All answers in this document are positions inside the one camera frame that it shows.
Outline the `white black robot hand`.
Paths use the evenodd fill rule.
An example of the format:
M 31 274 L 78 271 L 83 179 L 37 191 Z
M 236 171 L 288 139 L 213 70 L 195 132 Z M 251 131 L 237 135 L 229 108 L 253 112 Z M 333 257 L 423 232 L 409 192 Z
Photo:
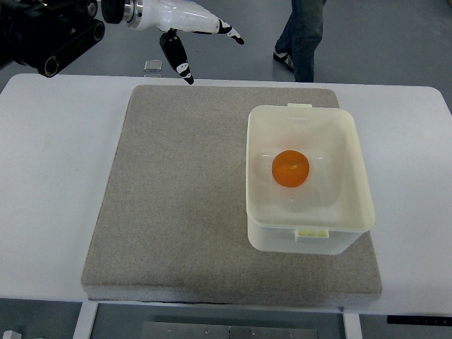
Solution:
M 123 22 L 134 30 L 162 31 L 159 43 L 169 65 L 190 85 L 194 78 L 178 31 L 226 35 L 244 44 L 231 25 L 194 1 L 103 1 L 102 10 L 106 21 Z

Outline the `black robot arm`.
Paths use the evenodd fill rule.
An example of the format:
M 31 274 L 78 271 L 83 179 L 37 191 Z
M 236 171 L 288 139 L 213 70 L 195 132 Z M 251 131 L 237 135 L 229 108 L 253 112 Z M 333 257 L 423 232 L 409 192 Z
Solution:
M 123 20 L 125 1 L 2 1 L 1 68 L 12 62 L 51 78 Z

